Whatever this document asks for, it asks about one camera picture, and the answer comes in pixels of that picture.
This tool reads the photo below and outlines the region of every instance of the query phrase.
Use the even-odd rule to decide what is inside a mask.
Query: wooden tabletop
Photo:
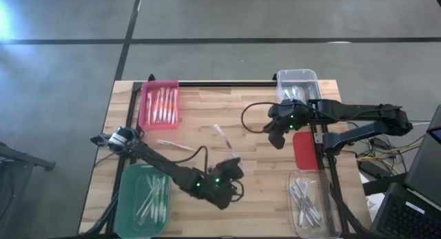
[[[117,81],[105,119],[104,133],[111,134],[124,126],[133,81]],[[322,98],[341,101],[335,80],[320,81]],[[285,147],[275,149],[267,134],[252,134],[240,124],[240,113],[250,103],[276,101],[274,87],[180,87],[180,124],[178,129],[148,132],[144,138],[149,146],[171,160],[180,160],[191,153],[168,146],[157,145],[156,139],[164,139],[197,149],[206,145],[209,163],[229,158],[229,152],[212,125],[218,124],[238,152],[246,169],[241,180],[245,196],[225,210],[219,210],[204,200],[197,200],[183,193],[172,184],[170,217],[161,236],[295,236],[290,229],[287,205],[287,180],[295,169],[292,136],[285,134]],[[134,115],[134,124],[140,98]],[[266,124],[268,105],[251,108],[245,122],[258,129]],[[330,125],[332,132],[347,129],[346,123]],[[108,155],[102,147],[96,160]],[[88,197],[81,219],[80,231],[89,229],[110,202],[118,158],[112,156],[95,167]],[[183,163],[203,169],[203,155]],[[365,226],[371,221],[362,189],[356,160],[353,154],[341,154],[337,161],[338,177],[344,201],[353,214]]]

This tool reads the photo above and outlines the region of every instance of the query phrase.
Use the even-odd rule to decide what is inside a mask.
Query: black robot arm
[[[402,136],[413,127],[401,107],[393,105],[344,105],[328,99],[298,100],[285,99],[280,104],[272,105],[268,116],[272,119],[264,126],[269,142],[277,149],[283,148],[283,134],[289,130],[298,130],[309,123],[328,125],[340,121],[375,121],[343,133],[325,133],[322,135],[323,148],[326,153],[336,154],[347,143],[364,138],[387,134]]]
[[[240,158],[225,160],[209,170],[205,161],[205,169],[201,171],[194,167],[181,167],[177,163],[183,160],[174,162],[155,152],[130,128],[120,127],[104,141],[119,156],[136,156],[144,160],[170,176],[173,182],[187,194],[197,199],[205,199],[219,209],[227,208],[230,202],[237,201],[243,196],[243,186],[238,181],[243,177],[243,172],[238,166]],[[242,187],[240,194],[232,183],[239,183]]]

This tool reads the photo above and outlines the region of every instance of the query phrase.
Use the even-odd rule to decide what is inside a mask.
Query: red box
[[[140,106],[138,124],[144,131],[155,129],[176,129],[179,124],[179,82],[144,82],[141,90]]]

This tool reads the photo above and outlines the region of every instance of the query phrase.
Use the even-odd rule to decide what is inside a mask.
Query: black metal frame
[[[154,81],[155,77],[153,74],[150,75],[148,81]],[[135,104],[136,104],[136,95],[138,93],[139,90],[141,90],[143,82],[133,82],[133,86],[132,86],[132,94],[130,96],[130,104],[129,104],[129,108],[127,111],[127,118],[126,118],[126,122],[125,122],[125,126],[126,127],[131,127],[132,126],[132,122],[133,122],[133,114],[134,114],[134,109],[135,109]],[[314,82],[306,82],[306,83],[302,83],[303,85],[317,85]],[[277,82],[276,82],[276,75],[273,76],[272,81],[221,81],[221,82],[210,82],[210,81],[183,81],[179,83],[180,87],[276,87]],[[317,128],[315,125],[311,124],[311,130],[313,133],[317,132]],[[322,131],[323,132],[327,132],[327,126],[326,125],[322,125]],[[318,144],[314,141],[314,147],[316,149],[316,158],[318,161],[318,166],[319,169],[324,169],[324,165],[323,165],[323,158],[325,157],[325,155],[323,154],[322,151],[322,145]],[[120,183],[121,183],[121,176],[122,173],[124,171],[124,165],[126,162],[126,158],[119,158],[118,161],[118,167],[116,169],[116,174],[115,174],[115,182],[114,182],[114,187],[112,190],[112,197],[117,193],[117,191],[119,190],[120,187]],[[136,162],[135,158],[131,158],[130,159],[130,164],[134,164]],[[329,161],[329,168],[331,170],[331,181],[334,184],[334,187],[338,190],[338,193],[341,195],[341,189],[340,189],[340,183],[338,180],[338,175],[337,175],[337,169],[335,166],[335,163],[332,164],[333,161]],[[105,229],[105,233],[108,235],[114,235],[114,219],[115,219],[115,214],[116,214],[116,206],[118,205],[118,203],[115,204],[114,210],[110,213],[110,217],[109,220],[107,222],[107,227]],[[330,202],[328,201],[325,206],[330,207]],[[342,225],[342,232],[343,233],[349,233],[349,228],[347,226],[347,219],[343,216],[342,212],[339,211],[339,216],[340,216],[340,223]]]

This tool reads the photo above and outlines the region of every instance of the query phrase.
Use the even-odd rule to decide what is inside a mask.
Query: pink tray
[[[167,88],[174,91],[176,96],[176,113],[175,113],[175,122],[169,123],[168,114],[165,115],[165,119],[161,119],[159,123],[153,123],[154,120],[154,109],[156,106],[158,91],[163,87],[163,91],[165,92]],[[148,107],[147,94],[152,94],[152,104],[150,105],[150,111]],[[170,96],[166,102],[165,94],[163,96],[162,104],[165,104],[167,112],[170,111],[170,105],[172,105],[172,111],[174,112],[174,98],[170,100]],[[156,111],[156,120],[158,121],[160,118],[160,107]],[[138,124],[143,130],[156,130],[156,129],[176,129],[179,124],[179,82],[178,81],[147,81],[143,83],[143,88],[141,90],[141,107],[139,110],[139,120]]]

